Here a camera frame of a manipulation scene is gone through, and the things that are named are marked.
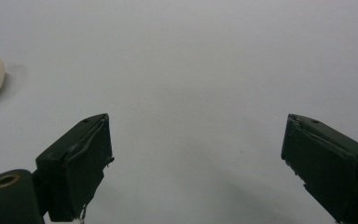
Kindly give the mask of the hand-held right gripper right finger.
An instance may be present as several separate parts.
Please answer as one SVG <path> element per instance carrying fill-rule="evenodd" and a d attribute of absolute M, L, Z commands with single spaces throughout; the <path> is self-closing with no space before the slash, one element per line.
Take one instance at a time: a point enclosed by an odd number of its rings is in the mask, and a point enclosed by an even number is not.
<path fill-rule="evenodd" d="M 290 114 L 282 159 L 340 224 L 358 224 L 358 142 L 316 119 Z"/>

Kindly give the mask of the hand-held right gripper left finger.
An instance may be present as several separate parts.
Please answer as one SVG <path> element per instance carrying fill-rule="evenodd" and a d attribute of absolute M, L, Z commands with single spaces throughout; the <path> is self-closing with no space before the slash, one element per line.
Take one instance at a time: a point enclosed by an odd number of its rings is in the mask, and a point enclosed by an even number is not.
<path fill-rule="evenodd" d="M 53 222 L 79 218 L 103 180 L 103 169 L 113 160 L 109 116 L 79 121 L 35 160 L 40 211 Z"/>

